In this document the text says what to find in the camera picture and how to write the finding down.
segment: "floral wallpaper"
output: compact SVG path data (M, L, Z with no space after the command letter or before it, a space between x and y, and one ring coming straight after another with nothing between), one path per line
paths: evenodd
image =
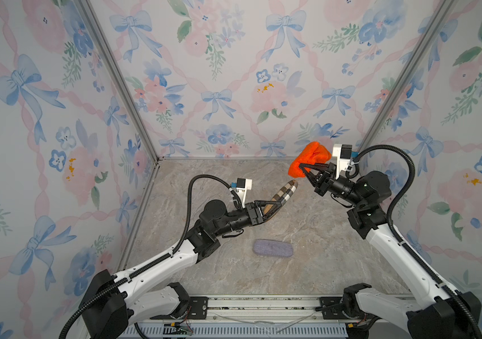
M363 139L439 1L91 3L159 156L230 158Z
M482 1L456 4L379 143L406 150L417 168L396 225L441 275L482 302ZM407 180L399 156L376 151L365 160L366 172L386 173L399 192Z
M0 0L1 339L58 336L116 270L152 163L75 5Z

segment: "metal corner post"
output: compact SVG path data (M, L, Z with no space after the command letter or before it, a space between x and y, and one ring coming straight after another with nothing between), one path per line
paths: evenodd
M380 131L380 126L384 124L387 117L390 115L392 108L394 108L394 105L400 98L401 93L409 84L409 81L411 81L412 77L414 76L414 72L416 72L422 59L430 50L431 44L439 35L439 32L446 23L450 12L452 11L457 2L458 0L442 0L439 4L439 7L433 13L433 16L427 24L427 28L424 34L420 37L420 39L414 46L412 56L405 64L405 67L403 67L403 69L401 70L401 73L397 78L396 84L392 88L390 94L388 95L388 98L384 101L379 113L373 120L373 123L367 130L367 134L361 142L358 151L365 150L367 147L369 147L373 142L373 139L377 136L378 132Z
M102 26L100 25L100 22L96 19L96 15L94 9L92 8L92 5L90 4L90 0L75 0L74 3L79 12L81 13L82 20L85 22L92 39L95 41L95 44L102 55L107 70L110 72L113 81L116 83L119 89L118 95L122 98L124 105L126 105L128 114L130 115L130 118L132 118L136 130L141 136L143 145L149 152L150 157L153 159L153 162L156 163L158 161L158 155L156 153L156 150L153 148L149 133L147 132L147 129L143 124L141 116L137 112L136 105L130 95L128 85L122 77L122 72L117 64L117 61L113 57L113 51L111 49L111 46L109 46L107 39L105 38Z

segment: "orange cloth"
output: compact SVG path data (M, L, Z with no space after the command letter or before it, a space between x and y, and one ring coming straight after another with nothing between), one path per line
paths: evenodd
M332 154L320 145L320 143L313 141L308 144L300 155L292 162L288 175L294 178L304 177L303 171L299 168L299 164L325 163L332 158Z

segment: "gray marble surface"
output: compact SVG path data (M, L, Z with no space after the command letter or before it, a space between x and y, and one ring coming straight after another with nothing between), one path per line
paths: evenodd
M284 160L162 160L128 266L147 260L179 239L193 176L206 173L226 182L237 177L252 179L247 201L269 200L292 179L289 165L290 161ZM388 294L409 293L380 253L350 227L346 209L328 195L314 193L306 179L298 182L298 190L269 222L247 227L237 238L221 239L221 246L209 258L157 288L179 281L189 294L341 294L343 288L365 282ZM234 208L224 186L214 180L197 180L191 227L213 199L226 202L229 210ZM256 239L289 242L294 255L259 256L252 250Z

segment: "gray mop pad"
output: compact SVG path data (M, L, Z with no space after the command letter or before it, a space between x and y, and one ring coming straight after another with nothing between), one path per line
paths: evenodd
M256 239L254 242L254 253L271 257L289 258L294 254L294 249L292 245L287 242Z

